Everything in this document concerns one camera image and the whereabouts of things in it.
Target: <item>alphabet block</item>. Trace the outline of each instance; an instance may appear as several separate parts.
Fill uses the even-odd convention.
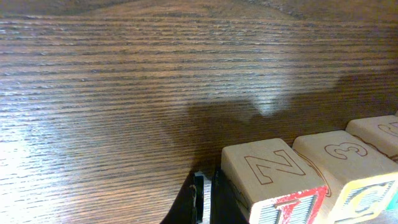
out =
[[[355,119],[348,123],[346,132],[398,163],[398,117]]]
[[[329,186],[320,223],[377,217],[398,188],[398,166],[345,131],[300,136],[293,149]]]
[[[225,147],[221,169],[252,224],[312,223],[327,190],[281,139]]]

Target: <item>black object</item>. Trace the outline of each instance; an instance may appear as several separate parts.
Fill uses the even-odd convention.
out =
[[[217,168],[211,181],[210,224],[249,224],[238,204],[224,172]]]
[[[191,172],[161,224],[199,224],[203,218],[204,176]],[[224,172],[217,168],[211,181],[210,224],[249,224],[235,201]]]
[[[204,199],[203,184],[204,178],[202,175],[195,175],[193,172],[189,173],[161,224],[201,223]]]

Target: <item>wooden surface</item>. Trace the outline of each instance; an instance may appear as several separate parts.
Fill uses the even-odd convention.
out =
[[[396,1],[378,0],[2,0],[0,13],[167,16],[323,21],[398,21]]]
[[[328,183],[329,192],[321,206],[319,224],[373,219],[387,207],[398,188],[397,164],[345,131],[300,136],[294,141],[293,149],[310,161]],[[357,192],[348,201],[350,192],[369,186],[373,187]],[[367,195],[384,197],[377,203],[375,196],[372,200],[368,198],[365,202],[369,207],[364,209],[359,202]]]
[[[188,171],[211,175],[225,146],[292,144],[398,105],[395,23],[3,16],[0,27],[4,222],[158,223]]]
[[[311,224],[326,192],[324,181],[281,139],[227,146],[221,153],[221,169],[232,181],[250,223],[273,218],[275,223],[288,223],[297,213],[302,222]],[[301,199],[311,196],[316,197],[313,206],[299,207]],[[273,215],[266,217],[264,209]]]

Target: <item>block face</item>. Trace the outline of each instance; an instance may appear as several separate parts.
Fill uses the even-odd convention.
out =
[[[398,187],[397,164],[345,131],[301,136],[293,148],[330,188],[321,207],[325,223],[372,219]]]
[[[346,131],[398,162],[398,117],[390,115],[352,120]]]
[[[281,139],[225,147],[221,168],[251,223],[311,223],[326,194],[322,179]]]
[[[255,204],[250,223],[312,223],[326,193],[326,186],[304,190]]]
[[[356,223],[377,217],[387,206],[397,181],[387,176],[357,180],[346,185],[333,213],[335,223]]]

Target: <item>dark wooden panel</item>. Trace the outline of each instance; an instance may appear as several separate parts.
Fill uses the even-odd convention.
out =
[[[291,144],[398,105],[396,24],[0,21],[6,222],[158,223],[224,146]]]
[[[378,0],[2,0],[0,13],[398,21],[397,1]]]

